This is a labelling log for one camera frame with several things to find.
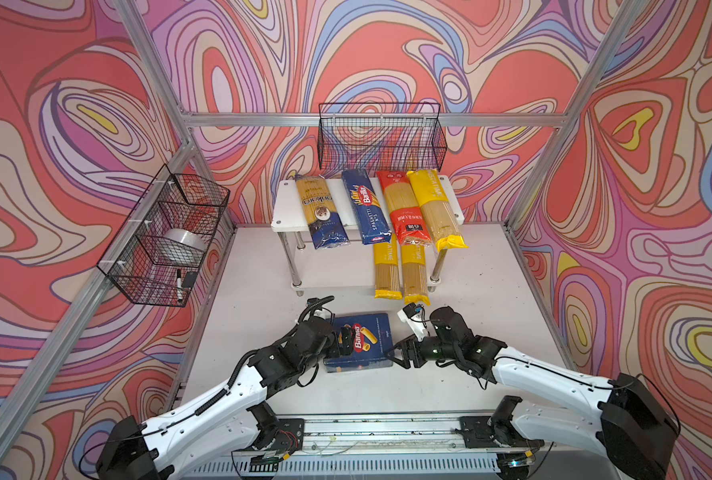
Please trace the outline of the blue Barilla rigatoni box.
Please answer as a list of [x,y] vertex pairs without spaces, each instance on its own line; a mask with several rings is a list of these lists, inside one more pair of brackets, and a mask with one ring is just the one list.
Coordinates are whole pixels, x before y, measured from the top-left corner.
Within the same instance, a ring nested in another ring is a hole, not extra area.
[[345,324],[354,328],[354,352],[348,357],[324,359],[323,365],[328,373],[390,368],[393,365],[387,357],[387,352],[394,346],[387,313],[337,316],[334,327],[338,334]]

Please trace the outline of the yellow Pastatime spaghetti bag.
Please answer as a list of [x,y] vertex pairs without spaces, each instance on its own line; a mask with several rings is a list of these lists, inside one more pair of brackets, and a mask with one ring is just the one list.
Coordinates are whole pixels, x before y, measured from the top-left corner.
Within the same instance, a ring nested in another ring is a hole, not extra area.
[[395,239],[373,245],[375,297],[377,299],[400,300],[403,297],[398,253],[399,248]]
[[437,251],[466,249],[460,225],[436,170],[407,173],[407,178]]
[[402,245],[401,261],[405,303],[430,305],[425,247]]

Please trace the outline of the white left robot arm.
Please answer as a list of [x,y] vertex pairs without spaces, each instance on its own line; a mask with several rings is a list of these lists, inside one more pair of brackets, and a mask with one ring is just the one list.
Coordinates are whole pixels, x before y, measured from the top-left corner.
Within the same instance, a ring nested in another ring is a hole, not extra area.
[[269,399],[316,371],[325,358],[347,356],[352,328],[337,328],[327,306],[311,298],[293,328],[245,353],[230,377],[196,399],[145,421],[128,417],[109,434],[95,463],[96,479],[180,479],[225,454],[258,451],[278,463],[300,449],[303,422],[281,421]]

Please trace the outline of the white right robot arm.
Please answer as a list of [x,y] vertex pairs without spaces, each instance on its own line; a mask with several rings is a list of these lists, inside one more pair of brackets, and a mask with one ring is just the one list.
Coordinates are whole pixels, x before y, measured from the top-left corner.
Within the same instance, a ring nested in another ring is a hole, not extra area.
[[429,362],[454,366],[481,388],[504,385],[530,392],[547,405],[519,396],[503,398],[489,427],[497,443],[547,441],[607,458],[632,479],[664,479],[681,424],[667,412],[640,375],[615,379],[559,367],[507,345],[476,335],[449,306],[427,314],[410,303],[398,313],[412,335],[387,356],[404,369]]

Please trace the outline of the blue Ankara spaghetti bag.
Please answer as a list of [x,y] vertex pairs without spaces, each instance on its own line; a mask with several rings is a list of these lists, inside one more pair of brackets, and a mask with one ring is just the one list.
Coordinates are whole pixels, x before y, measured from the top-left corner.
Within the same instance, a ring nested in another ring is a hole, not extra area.
[[296,188],[315,249],[349,243],[328,184],[320,176],[297,176]]

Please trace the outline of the dark blue Barilla spaghetti box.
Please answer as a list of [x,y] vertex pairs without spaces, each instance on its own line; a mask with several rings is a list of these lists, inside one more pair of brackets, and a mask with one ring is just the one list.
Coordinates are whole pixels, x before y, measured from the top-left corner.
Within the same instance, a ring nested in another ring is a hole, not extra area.
[[390,242],[391,228],[367,172],[362,169],[345,170],[342,180],[351,200],[362,243]]

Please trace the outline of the red spaghetti bag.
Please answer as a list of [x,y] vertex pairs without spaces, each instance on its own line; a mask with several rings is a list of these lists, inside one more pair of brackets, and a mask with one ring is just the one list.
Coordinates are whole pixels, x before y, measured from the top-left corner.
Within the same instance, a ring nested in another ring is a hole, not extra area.
[[378,171],[390,220],[402,245],[429,245],[431,236],[405,172]]

